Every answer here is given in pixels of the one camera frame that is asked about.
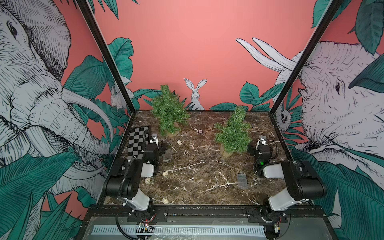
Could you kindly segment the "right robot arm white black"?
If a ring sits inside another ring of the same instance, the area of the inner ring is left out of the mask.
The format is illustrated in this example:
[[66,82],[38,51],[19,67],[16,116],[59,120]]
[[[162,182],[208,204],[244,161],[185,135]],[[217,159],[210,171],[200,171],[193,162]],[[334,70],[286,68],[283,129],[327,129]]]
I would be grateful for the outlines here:
[[326,187],[311,163],[307,160],[276,162],[272,147],[260,139],[257,145],[249,145],[248,153],[255,157],[254,173],[263,179],[283,179],[286,187],[264,200],[260,217],[266,223],[277,223],[288,208],[323,198]]

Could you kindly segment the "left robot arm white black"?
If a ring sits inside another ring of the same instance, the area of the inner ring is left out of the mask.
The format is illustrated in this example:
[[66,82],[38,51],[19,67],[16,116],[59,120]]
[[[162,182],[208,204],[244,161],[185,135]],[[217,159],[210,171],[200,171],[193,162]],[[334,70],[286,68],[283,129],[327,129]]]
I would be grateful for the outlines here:
[[103,194],[121,201],[134,211],[147,211],[152,199],[140,190],[141,178],[152,178],[159,171],[160,156],[166,153],[162,142],[143,146],[142,158],[118,158],[103,185]]

